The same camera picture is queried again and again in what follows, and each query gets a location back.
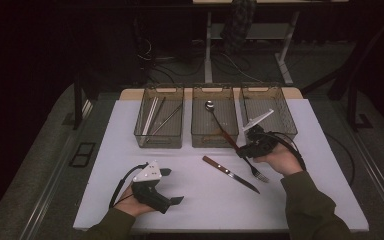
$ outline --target hand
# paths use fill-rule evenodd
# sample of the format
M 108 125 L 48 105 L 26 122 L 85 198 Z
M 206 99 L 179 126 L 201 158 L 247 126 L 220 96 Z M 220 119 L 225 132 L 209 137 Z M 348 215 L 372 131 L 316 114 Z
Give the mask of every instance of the hand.
M 114 208 L 123 211 L 133 217 L 138 217 L 144 213 L 153 212 L 155 209 L 150 206 L 140 203 L 134 196 L 132 191 L 132 183 L 126 188 L 126 190 L 121 194 L 120 199 L 123 199 L 121 202 L 117 203 Z
M 254 162 L 266 162 L 285 177 L 303 171 L 295 156 L 280 143 L 266 156 L 254 158 Z

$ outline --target green jacket sleeve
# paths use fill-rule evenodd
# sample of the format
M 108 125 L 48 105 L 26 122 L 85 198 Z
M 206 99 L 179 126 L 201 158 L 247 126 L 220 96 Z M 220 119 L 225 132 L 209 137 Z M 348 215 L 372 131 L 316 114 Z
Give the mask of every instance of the green jacket sleeve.
M 308 172 L 292 174 L 281 182 L 291 239 L 352 239 L 345 222 L 335 215 L 335 202 L 317 189 Z
M 82 240 L 127 240 L 136 218 L 111 208 L 100 223 L 89 228 Z

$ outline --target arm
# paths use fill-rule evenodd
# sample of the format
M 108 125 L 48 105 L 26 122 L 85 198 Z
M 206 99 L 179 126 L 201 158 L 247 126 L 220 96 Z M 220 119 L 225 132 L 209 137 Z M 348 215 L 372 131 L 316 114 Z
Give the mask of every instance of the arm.
M 120 199 L 124 200 L 109 209 L 100 223 L 89 228 L 82 236 L 82 240 L 127 240 L 136 217 L 154 211 L 132 196 L 131 185 L 127 187 Z
M 285 176 L 281 182 L 286 191 L 285 211 L 292 239 L 351 239 L 347 225 L 335 215 L 336 204 L 316 188 L 287 148 L 278 144 L 272 153 L 254 161 L 267 162 Z

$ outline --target floor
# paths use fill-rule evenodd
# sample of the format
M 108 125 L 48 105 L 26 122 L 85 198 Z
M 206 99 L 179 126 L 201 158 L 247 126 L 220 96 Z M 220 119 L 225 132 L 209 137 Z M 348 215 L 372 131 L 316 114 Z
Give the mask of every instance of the floor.
M 157 52 L 157 64 L 149 82 L 176 82 L 186 86 L 204 82 L 204 47 L 194 41 L 192 58 L 178 61 L 170 52 Z M 354 47 L 353 43 L 293 44 L 286 58 L 293 86 L 303 88 L 337 69 Z M 250 42 L 241 56 L 228 57 L 212 49 L 213 82 L 281 82 L 274 53 L 278 42 Z M 325 131 L 338 163 L 369 222 L 370 231 L 355 233 L 355 239 L 384 239 L 384 119 L 363 94 L 358 96 L 358 114 L 373 125 L 354 132 L 345 122 L 346 96 L 330 101 L 330 83 L 305 95 Z M 103 93 L 85 105 L 78 130 L 72 130 L 73 89 L 55 103 L 17 176 L 0 203 L 0 239 L 76 239 L 72 228 L 84 187 L 97 151 L 86 168 L 68 167 L 81 142 L 94 142 L 99 149 L 117 93 Z M 288 239 L 287 234 L 151 234 L 148 239 Z

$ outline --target table knife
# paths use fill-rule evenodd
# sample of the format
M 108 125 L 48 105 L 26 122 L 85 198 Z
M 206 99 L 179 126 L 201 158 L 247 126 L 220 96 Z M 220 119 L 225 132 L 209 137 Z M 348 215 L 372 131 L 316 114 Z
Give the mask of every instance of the table knife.
M 221 172 L 225 173 L 226 175 L 228 175 L 229 177 L 235 179 L 236 181 L 242 183 L 243 185 L 245 185 L 246 187 L 248 187 L 249 189 L 255 191 L 256 193 L 260 194 L 260 192 L 258 191 L 258 189 L 256 187 L 254 187 L 251 183 L 245 181 L 244 179 L 242 179 L 241 177 L 239 177 L 238 175 L 232 173 L 229 169 L 223 167 L 222 165 L 216 163 L 214 160 L 212 160 L 211 158 L 207 157 L 207 156 L 204 156 L 202 158 L 202 160 L 204 160 L 206 163 L 210 164 L 211 166 L 217 168 L 218 170 L 220 170 Z

